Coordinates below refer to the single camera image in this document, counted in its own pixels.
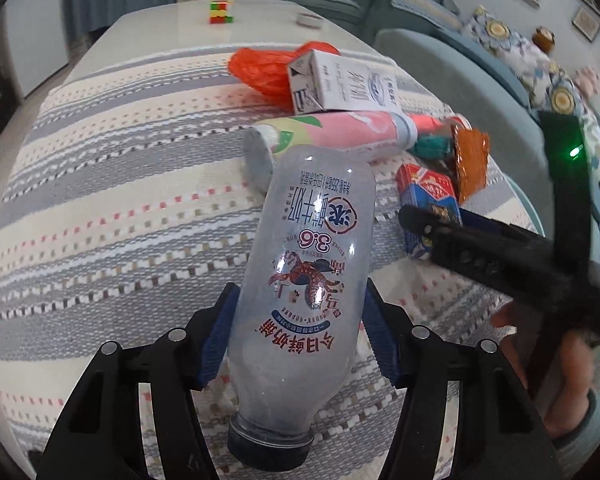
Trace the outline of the person's right hand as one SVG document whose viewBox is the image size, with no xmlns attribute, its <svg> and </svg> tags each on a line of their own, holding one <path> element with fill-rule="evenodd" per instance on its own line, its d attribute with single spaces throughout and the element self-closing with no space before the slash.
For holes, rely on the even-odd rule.
<svg viewBox="0 0 600 480">
<path fill-rule="evenodd" d="M 492 315 L 492 326 L 517 326 L 516 316 L 521 307 L 513 301 L 509 302 Z M 524 388 L 527 388 L 527 377 L 514 346 L 514 336 L 504 337 L 500 347 Z M 595 370 L 592 350 L 575 330 L 570 330 L 562 337 L 558 356 L 564 381 L 558 395 L 543 416 L 545 429 L 552 439 L 570 434 L 585 418 L 590 407 L 588 392 L 593 385 Z"/>
</svg>

